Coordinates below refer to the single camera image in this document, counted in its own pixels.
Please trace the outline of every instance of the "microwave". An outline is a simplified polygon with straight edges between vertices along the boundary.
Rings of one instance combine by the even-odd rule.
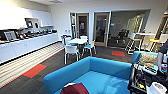
[[[14,31],[6,31],[4,32],[4,35],[5,35],[6,40],[8,41],[17,39]]]

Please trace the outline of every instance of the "kitchen counter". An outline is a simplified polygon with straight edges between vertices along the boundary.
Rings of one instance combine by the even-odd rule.
[[[19,38],[19,39],[14,39],[14,40],[11,40],[11,41],[0,41],[0,44],[15,42],[15,41],[19,41],[19,40],[24,40],[24,39],[39,37],[39,36],[48,35],[48,34],[53,34],[53,33],[32,34],[32,35],[30,35],[30,36],[28,36],[28,37]]]
[[[58,41],[58,33],[34,34],[11,41],[0,41],[0,64]]]

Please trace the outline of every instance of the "red carpet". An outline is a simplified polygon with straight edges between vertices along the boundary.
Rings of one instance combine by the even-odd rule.
[[[31,68],[30,70],[28,70],[27,72],[25,72],[23,74],[23,76],[27,76],[27,77],[34,77],[36,74],[38,74],[40,71],[42,71],[43,69],[45,69],[47,66],[45,65],[41,65],[41,64],[38,64],[36,65],[35,67]]]
[[[112,55],[125,57],[122,51],[111,51]]]

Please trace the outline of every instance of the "white table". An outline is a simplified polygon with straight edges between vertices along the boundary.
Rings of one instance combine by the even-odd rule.
[[[78,39],[75,38],[73,40],[68,41],[69,43],[76,43],[76,44],[84,44],[87,42],[87,39]]]

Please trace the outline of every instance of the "white wall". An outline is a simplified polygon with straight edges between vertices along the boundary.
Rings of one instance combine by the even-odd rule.
[[[167,0],[104,0],[96,2],[55,4],[50,10],[53,16],[54,29],[58,30],[59,39],[65,30],[70,28],[70,12],[89,13],[89,41],[93,37],[94,12],[146,10],[151,9],[146,32],[155,33],[167,8]]]

